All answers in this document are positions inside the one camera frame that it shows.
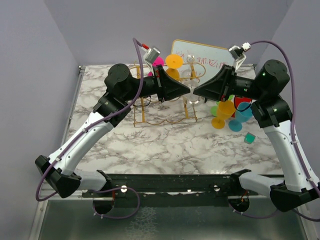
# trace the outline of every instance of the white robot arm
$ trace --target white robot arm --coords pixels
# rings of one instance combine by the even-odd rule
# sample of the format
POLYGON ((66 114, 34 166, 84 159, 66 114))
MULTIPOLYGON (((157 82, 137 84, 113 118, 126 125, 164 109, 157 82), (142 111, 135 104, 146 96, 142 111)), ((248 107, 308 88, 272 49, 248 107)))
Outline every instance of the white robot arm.
MULTIPOLYGON (((248 49, 250 45, 244 44, 242 47, 232 47, 229 51, 236 62, 242 62, 244 52, 248 49)), ((256 100, 251 105, 253 116, 275 149, 284 181, 261 176, 250 170, 242 170, 231 177, 239 188, 270 198, 277 209, 283 212, 316 199, 317 189, 314 189, 313 184, 319 188, 319 178, 310 167, 295 131, 295 138, 292 136, 292 112, 280 96, 290 80, 287 72, 282 62, 268 60, 255 79, 249 79, 237 76, 234 67, 224 65, 216 76, 193 91, 196 95, 214 101, 226 101, 230 95, 256 100)))

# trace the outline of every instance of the clear glass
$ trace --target clear glass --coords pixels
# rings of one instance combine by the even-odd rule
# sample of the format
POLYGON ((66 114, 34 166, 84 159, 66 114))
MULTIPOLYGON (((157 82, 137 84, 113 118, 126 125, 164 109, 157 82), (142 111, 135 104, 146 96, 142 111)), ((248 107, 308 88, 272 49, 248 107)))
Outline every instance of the clear glass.
POLYGON ((183 84, 184 84, 184 82, 185 81, 189 81, 189 80, 191 80, 190 78, 191 78, 191 69, 190 68, 188 68, 188 69, 186 69, 186 70, 183 70, 182 72, 181 72, 181 78, 182 78, 182 82, 183 82, 183 84))
POLYGON ((194 95, 194 89, 199 85, 196 80, 186 80, 183 82, 183 84, 190 89, 190 93, 183 96, 184 103, 187 105, 196 105, 201 103, 204 98, 194 95))

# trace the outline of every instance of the whiteboard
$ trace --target whiteboard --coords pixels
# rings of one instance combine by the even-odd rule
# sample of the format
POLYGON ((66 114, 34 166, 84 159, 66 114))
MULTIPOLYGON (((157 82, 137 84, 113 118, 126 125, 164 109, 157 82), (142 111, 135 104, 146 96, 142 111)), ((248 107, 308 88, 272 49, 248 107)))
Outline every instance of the whiteboard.
MULTIPOLYGON (((200 77, 199 84, 203 84, 214 77, 222 68, 223 64, 231 66, 234 64, 234 59, 226 48, 180 39, 172 43, 171 54, 181 56, 184 63, 187 62, 188 55, 193 55, 195 63, 201 63, 205 66, 206 73, 203 77, 200 77)), ((182 72, 187 68, 188 65, 183 65, 178 69, 180 77, 182 77, 182 72)), ((204 68, 198 64, 194 65, 194 70, 197 76, 204 73, 204 68)))

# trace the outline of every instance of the cable connector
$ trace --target cable connector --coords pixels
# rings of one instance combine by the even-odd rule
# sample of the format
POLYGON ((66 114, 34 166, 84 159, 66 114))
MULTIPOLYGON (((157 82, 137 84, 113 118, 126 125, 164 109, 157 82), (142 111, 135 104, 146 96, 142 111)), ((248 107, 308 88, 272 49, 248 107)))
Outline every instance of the cable connector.
POLYGON ((247 52, 251 49, 251 45, 248 42, 245 42, 244 44, 241 45, 242 49, 244 52, 247 52))

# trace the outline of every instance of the pink object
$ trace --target pink object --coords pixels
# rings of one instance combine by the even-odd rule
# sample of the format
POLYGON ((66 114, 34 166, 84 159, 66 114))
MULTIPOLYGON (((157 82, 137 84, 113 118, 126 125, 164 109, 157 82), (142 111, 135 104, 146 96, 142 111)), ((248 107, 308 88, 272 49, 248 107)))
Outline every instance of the pink object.
POLYGON ((161 66, 165 65, 165 61, 160 56, 158 56, 155 59, 154 63, 152 64, 152 66, 154 66, 154 67, 156 67, 157 65, 161 65, 161 66))

